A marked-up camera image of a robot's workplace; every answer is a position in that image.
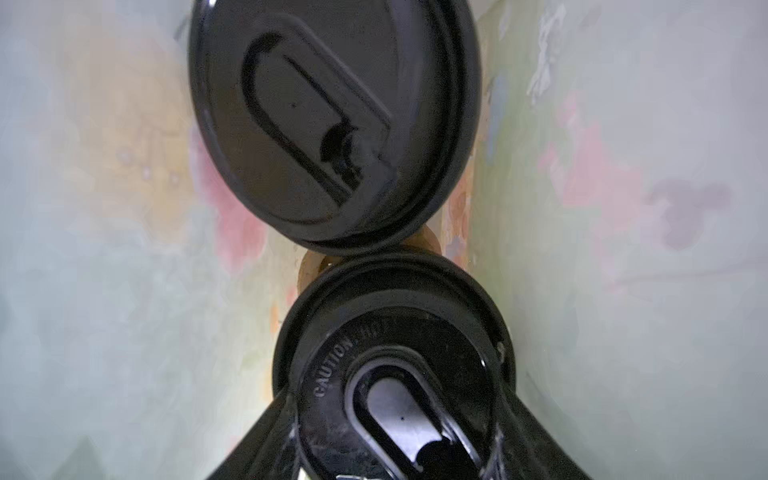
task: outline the painted wall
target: painted wall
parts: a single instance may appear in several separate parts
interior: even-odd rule
[[[303,251],[200,145],[189,2],[0,7],[0,478],[203,478],[271,400]]]
[[[768,4],[497,3],[469,270],[595,478],[768,470]]]

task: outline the black plastic lid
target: black plastic lid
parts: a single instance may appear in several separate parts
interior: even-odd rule
[[[515,358],[493,302],[449,260],[405,248],[321,275],[273,361],[312,478],[480,478],[502,383]]]
[[[474,140],[480,69],[464,0],[203,0],[189,63],[229,187],[325,253],[415,232]]]

